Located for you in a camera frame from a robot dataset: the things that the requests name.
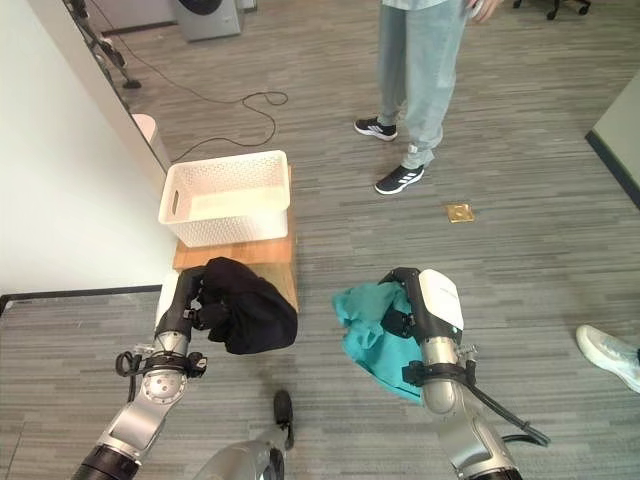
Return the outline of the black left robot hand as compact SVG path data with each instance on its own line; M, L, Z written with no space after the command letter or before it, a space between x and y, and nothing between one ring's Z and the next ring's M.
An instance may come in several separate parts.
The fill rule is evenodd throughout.
M202 304L199 309L191 307L203 288L205 270L205 266L192 267L178 275L171 302L156 325L155 337L167 332L177 332L190 340L193 328L200 331L211 330L230 319L229 308L222 302Z

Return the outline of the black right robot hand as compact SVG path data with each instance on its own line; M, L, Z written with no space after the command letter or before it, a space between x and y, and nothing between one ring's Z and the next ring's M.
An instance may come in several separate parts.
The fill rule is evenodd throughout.
M389 307L381 321L386 331L413 338L418 345L438 337L461 344L464 320L457 287L451 279L433 269L398 267L379 282L387 283L401 287L411 311L403 313L398 307Z

